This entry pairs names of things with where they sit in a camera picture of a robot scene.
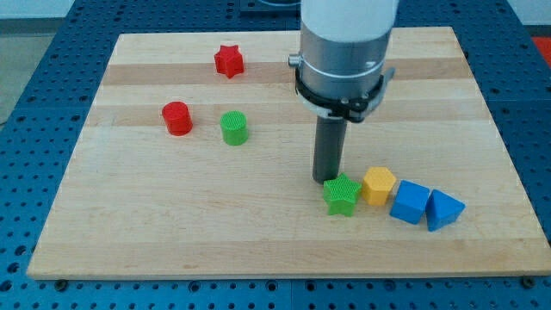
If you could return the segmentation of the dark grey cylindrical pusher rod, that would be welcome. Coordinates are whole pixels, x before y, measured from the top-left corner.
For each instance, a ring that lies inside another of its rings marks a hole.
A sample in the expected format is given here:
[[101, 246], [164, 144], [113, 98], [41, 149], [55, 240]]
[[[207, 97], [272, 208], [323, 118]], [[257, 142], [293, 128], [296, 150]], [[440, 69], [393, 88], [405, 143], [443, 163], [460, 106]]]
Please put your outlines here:
[[344, 119], [318, 117], [316, 123], [313, 180], [323, 184], [339, 172], [347, 122]]

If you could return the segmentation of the black gripper mounting bracket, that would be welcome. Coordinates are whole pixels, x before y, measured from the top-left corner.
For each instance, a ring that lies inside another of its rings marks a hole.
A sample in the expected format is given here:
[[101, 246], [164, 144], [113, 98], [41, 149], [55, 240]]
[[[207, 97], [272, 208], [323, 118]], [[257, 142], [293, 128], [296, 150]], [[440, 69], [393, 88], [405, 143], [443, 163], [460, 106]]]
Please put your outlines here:
[[353, 123], [361, 123], [376, 110], [386, 94], [387, 85], [393, 79], [395, 68], [391, 67], [380, 75], [374, 88], [357, 98], [331, 99], [309, 90], [300, 80], [300, 72], [295, 70], [295, 93], [303, 105], [326, 119], [343, 119]]

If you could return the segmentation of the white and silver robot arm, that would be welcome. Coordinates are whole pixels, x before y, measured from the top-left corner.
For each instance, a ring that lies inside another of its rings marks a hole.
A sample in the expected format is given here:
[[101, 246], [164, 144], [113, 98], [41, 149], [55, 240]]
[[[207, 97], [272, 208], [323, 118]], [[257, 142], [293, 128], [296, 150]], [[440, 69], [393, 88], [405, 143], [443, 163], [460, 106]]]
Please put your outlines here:
[[313, 180], [337, 177], [346, 128], [381, 104], [395, 73], [387, 46], [399, 0], [302, 0], [295, 92], [316, 114]]

